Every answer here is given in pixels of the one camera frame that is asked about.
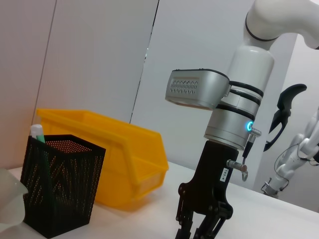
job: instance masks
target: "pencil holder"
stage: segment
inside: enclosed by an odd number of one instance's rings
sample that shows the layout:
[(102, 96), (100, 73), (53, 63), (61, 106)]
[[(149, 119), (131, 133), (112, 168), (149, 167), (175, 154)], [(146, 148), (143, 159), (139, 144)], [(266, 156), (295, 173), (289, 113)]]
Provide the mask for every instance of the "pencil holder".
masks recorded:
[(105, 149), (73, 135), (44, 138), (27, 143), (24, 222), (52, 238), (90, 222)]

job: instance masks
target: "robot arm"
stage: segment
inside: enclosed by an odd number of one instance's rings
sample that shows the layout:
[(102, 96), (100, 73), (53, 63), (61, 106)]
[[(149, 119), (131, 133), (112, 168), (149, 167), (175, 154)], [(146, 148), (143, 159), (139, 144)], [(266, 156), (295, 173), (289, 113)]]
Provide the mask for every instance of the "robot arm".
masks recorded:
[(285, 189), (295, 170), (308, 162), (319, 150), (319, 109), (310, 119), (304, 134), (297, 134), (290, 144), (286, 155), (276, 168), (276, 175), (265, 183), (264, 193), (271, 197), (278, 197), (278, 192)]
[[(213, 110), (194, 177), (178, 189), (176, 220), (181, 229), (176, 239), (189, 239), (194, 212), (205, 215), (195, 239), (215, 238), (232, 216), (226, 189), (233, 169), (247, 169), (235, 162), (238, 150), (244, 150), (248, 138), (252, 143), (261, 134), (252, 124), (274, 65), (270, 46), (286, 32), (302, 34), (311, 48), (319, 46), (319, 7), (310, 0), (256, 0), (245, 26), (244, 44), (236, 50), (227, 75), (210, 69), (175, 70), (167, 85), (166, 100)], [(301, 144), (308, 145), (300, 147), (302, 152), (311, 155), (315, 141), (310, 137)]]
[(246, 29), (256, 40), (267, 42), (287, 32), (319, 47), (319, 5), (310, 0), (256, 0), (246, 18)]

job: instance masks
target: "white wall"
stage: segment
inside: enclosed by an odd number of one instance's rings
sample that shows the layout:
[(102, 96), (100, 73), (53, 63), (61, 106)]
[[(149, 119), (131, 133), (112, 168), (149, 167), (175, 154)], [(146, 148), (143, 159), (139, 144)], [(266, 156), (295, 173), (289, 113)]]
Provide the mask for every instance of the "white wall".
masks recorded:
[(23, 163), (54, 5), (0, 1), (0, 168)]
[[(132, 123), (162, 134), (169, 161), (195, 168), (211, 112), (176, 106), (164, 100), (174, 69), (210, 68), (227, 73), (232, 55), (242, 43), (244, 20), (253, 0), (160, 0)], [(272, 48), (276, 65), (254, 126), (268, 131), (276, 99), (284, 82), (296, 36), (282, 36)], [(256, 140), (247, 159), (252, 188), (265, 137)], [(232, 182), (242, 184), (234, 172)]]
[(58, 0), (38, 108), (130, 121), (158, 0)]
[[(319, 51), (307, 48), (303, 37), (298, 36), (283, 90), (294, 84), (305, 84), (307, 90), (295, 97), (289, 122), (277, 142), (263, 154), (254, 190), (261, 192), (265, 181), (274, 176), (277, 157), (289, 147), (292, 138), (304, 129), (319, 106)], [(313, 210), (319, 209), (319, 167), (308, 163), (296, 170), (289, 186), (279, 193), (283, 201)]]

